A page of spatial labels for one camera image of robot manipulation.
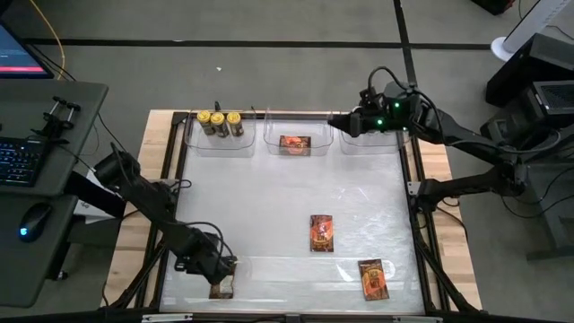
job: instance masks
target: card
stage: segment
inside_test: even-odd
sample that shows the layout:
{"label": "card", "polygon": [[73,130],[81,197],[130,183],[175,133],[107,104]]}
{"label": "card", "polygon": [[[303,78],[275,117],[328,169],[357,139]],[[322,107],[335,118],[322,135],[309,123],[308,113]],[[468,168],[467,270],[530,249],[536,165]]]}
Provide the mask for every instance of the card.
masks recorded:
{"label": "card", "polygon": [[310,156],[311,137],[282,135],[279,138],[280,154],[289,156]]}
{"label": "card", "polygon": [[387,281],[380,259],[359,261],[359,271],[367,301],[388,299]]}
{"label": "card", "polygon": [[333,216],[311,215],[311,251],[333,250]]}
{"label": "card", "polygon": [[235,277],[235,266],[231,268],[231,275],[225,276],[219,284],[212,285],[209,290],[210,300],[229,300],[233,298],[233,278]]}

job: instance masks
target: monitor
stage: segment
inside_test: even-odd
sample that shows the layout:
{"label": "monitor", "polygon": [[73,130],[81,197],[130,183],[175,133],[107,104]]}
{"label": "monitor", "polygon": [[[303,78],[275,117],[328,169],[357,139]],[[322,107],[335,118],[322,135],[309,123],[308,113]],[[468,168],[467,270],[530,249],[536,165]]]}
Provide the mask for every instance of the monitor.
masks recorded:
{"label": "monitor", "polygon": [[52,72],[0,22],[0,79],[52,78]]}

